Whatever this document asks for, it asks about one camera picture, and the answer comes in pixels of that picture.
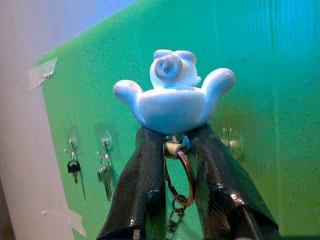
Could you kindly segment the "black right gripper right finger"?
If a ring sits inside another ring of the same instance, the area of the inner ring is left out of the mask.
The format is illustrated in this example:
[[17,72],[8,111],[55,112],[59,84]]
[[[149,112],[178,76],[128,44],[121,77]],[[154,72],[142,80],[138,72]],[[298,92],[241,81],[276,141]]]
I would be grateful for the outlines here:
[[210,124],[188,132],[197,207],[206,240],[280,240],[279,227],[248,172]]

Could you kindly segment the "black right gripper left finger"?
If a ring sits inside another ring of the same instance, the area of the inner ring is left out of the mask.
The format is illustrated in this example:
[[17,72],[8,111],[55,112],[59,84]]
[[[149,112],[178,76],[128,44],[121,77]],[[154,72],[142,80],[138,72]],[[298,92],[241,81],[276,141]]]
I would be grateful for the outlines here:
[[123,168],[98,240],[163,240],[167,206],[165,136],[141,127],[135,150]]

